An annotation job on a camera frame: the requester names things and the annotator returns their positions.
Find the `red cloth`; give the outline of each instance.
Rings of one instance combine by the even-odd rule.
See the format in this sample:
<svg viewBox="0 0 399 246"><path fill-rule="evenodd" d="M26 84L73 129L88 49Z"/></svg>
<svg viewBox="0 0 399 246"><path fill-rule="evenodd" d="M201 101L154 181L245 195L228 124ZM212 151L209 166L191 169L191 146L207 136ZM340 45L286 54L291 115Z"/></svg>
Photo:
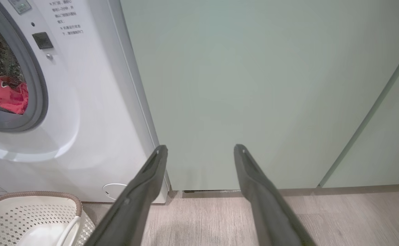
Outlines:
<svg viewBox="0 0 399 246"><path fill-rule="evenodd" d="M10 76L0 76L0 106L16 114L23 114L28 106L28 88Z"/></svg>

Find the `floor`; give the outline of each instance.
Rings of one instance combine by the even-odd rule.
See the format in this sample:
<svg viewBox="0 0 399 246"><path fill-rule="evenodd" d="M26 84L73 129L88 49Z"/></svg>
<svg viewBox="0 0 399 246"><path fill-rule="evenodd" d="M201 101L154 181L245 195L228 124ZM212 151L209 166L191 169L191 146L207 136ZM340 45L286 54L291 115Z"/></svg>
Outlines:
<svg viewBox="0 0 399 246"><path fill-rule="evenodd" d="M399 185L281 193L319 246L399 245ZM96 224L109 209L84 203ZM171 191L151 206L142 245L258 245L251 205L239 191Z"/></svg>

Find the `light green panel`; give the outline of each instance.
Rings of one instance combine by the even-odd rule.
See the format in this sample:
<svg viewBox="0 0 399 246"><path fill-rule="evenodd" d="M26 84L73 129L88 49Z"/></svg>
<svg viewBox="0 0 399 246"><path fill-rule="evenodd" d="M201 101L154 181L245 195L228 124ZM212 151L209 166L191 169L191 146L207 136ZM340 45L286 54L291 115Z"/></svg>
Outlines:
<svg viewBox="0 0 399 246"><path fill-rule="evenodd" d="M399 76L323 187L399 184Z"/></svg>
<svg viewBox="0 0 399 246"><path fill-rule="evenodd" d="M399 1L121 3L174 190L315 187L399 63Z"/></svg>

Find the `front-loading washing machine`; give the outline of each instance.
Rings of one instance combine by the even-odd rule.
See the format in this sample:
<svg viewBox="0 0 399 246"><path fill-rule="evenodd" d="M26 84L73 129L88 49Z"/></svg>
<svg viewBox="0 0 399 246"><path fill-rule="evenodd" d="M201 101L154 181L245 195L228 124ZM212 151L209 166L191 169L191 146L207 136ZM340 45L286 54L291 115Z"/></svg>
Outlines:
<svg viewBox="0 0 399 246"><path fill-rule="evenodd" d="M112 202L158 144L119 0L0 0L1 189Z"/></svg>

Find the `white plastic basket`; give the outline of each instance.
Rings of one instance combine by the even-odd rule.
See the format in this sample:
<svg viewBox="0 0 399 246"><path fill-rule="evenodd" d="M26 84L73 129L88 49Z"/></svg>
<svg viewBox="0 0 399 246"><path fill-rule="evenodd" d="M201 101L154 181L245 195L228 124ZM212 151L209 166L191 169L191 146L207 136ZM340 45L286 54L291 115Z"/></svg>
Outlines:
<svg viewBox="0 0 399 246"><path fill-rule="evenodd" d="M0 196L0 246L82 246L93 230L74 195L34 191Z"/></svg>

